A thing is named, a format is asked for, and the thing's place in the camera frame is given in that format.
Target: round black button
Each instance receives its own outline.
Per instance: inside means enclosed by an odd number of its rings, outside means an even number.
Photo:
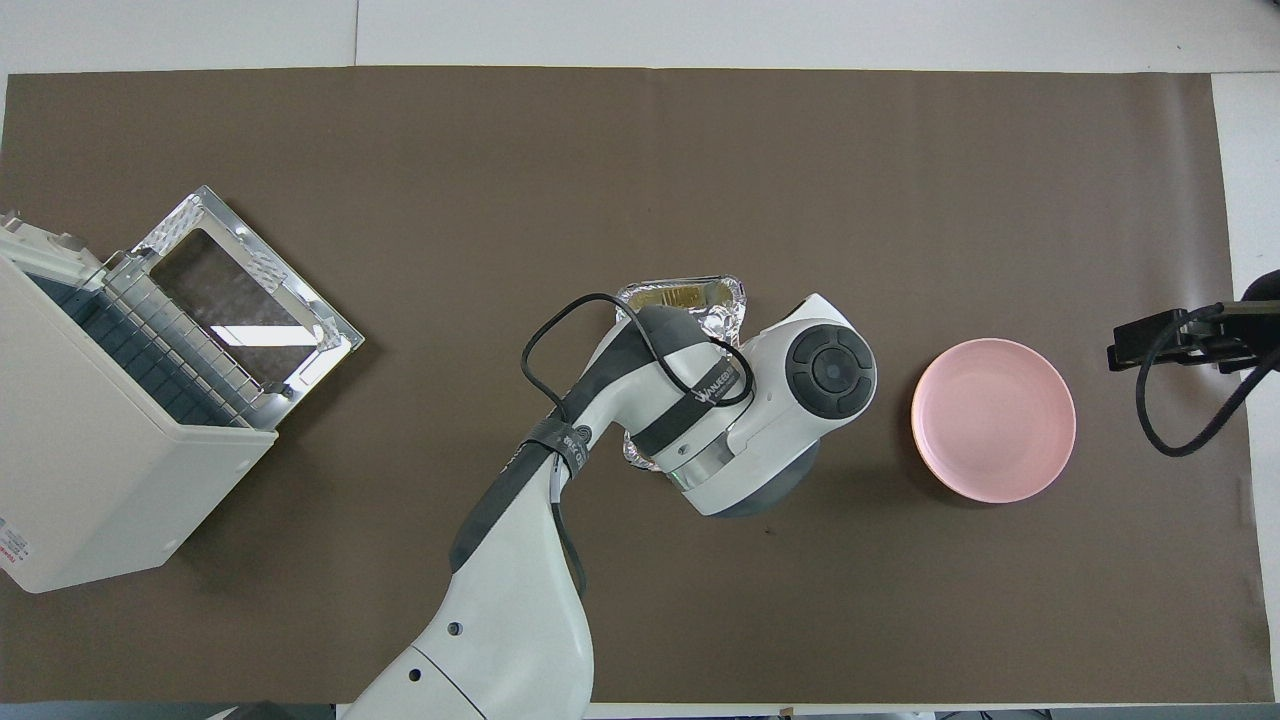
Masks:
[[[822,389],[840,395],[858,382],[858,361],[844,347],[828,347],[813,359],[813,379]]]

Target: brown mat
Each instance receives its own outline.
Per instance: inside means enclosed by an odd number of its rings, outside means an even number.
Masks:
[[[754,519],[699,518],[602,441],[564,505],[596,701],[1271,700],[1244,419],[1165,459],[1103,356],[1112,325],[1230,295],[1208,77],[18,76],[5,122],[0,206],[105,256],[209,183],[370,342],[166,566],[3,579],[0,700],[352,700],[547,411],[531,331],[584,292],[726,272],[746,334],[823,292],[881,391]],[[567,387],[608,327],[581,313],[536,368]],[[942,489],[906,424],[924,365],[982,336],[1043,352],[1079,413],[1065,474],[1012,506]],[[1231,384],[1160,377],[1174,438]]]

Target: wire rack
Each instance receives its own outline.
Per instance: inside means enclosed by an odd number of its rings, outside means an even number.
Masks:
[[[174,420],[252,427],[262,384],[156,286],[150,258],[118,252],[54,300]]]

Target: white table surface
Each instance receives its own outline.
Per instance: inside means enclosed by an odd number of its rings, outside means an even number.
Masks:
[[[353,64],[1213,73],[1236,295],[1280,268],[1280,8],[1266,0],[0,0],[0,90],[10,73]],[[1247,411],[1280,680],[1280,380]],[[796,698],[778,700],[590,716],[772,714]]]

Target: velcro cable strap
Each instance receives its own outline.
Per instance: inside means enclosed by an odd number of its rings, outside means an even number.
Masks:
[[[591,429],[586,425],[573,428],[557,418],[547,418],[534,425],[525,436],[525,442],[538,443],[559,455],[572,478],[586,464],[586,443],[591,439]]]

